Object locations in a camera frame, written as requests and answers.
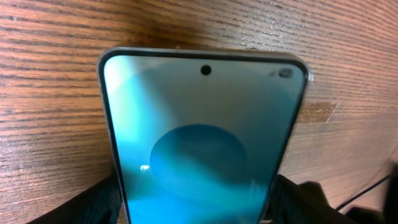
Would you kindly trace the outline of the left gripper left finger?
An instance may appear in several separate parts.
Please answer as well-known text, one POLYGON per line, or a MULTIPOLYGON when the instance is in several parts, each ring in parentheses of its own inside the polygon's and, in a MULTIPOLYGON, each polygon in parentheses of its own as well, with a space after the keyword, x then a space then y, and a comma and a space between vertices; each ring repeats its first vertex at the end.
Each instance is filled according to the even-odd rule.
POLYGON ((116 224, 121 204, 113 174, 29 224, 116 224))

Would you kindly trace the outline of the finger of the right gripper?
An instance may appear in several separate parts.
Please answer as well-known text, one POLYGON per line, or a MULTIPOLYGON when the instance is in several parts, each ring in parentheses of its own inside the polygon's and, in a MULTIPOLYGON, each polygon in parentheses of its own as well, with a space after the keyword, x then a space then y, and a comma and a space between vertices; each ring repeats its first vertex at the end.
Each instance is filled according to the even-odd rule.
POLYGON ((351 206, 345 213, 348 218, 352 219, 356 223, 397 224, 397 158, 394 159, 394 156, 396 155, 397 149, 394 149, 376 174, 366 182, 358 192, 343 202, 343 207, 347 207, 355 200, 374 190, 376 187, 382 184, 387 184, 384 192, 382 210, 375 210, 355 205, 351 206), (389 168, 389 173, 374 182, 372 185, 368 185, 384 168, 389 168))

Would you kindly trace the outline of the turquoise screen smartphone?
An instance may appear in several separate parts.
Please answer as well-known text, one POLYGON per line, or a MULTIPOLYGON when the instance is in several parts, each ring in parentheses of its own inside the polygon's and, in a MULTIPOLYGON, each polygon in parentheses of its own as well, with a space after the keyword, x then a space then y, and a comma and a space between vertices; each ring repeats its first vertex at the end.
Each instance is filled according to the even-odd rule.
POLYGON ((128 223, 259 223, 312 79, 280 52, 115 47, 96 66, 128 223))

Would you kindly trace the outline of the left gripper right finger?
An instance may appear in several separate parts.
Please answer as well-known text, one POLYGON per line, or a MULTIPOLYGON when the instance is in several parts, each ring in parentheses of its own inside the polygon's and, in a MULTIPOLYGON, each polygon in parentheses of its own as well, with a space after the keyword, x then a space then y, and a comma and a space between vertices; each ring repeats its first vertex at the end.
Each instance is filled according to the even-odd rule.
POLYGON ((267 206, 267 218, 276 224, 349 224, 354 221, 309 189, 278 175, 267 206))

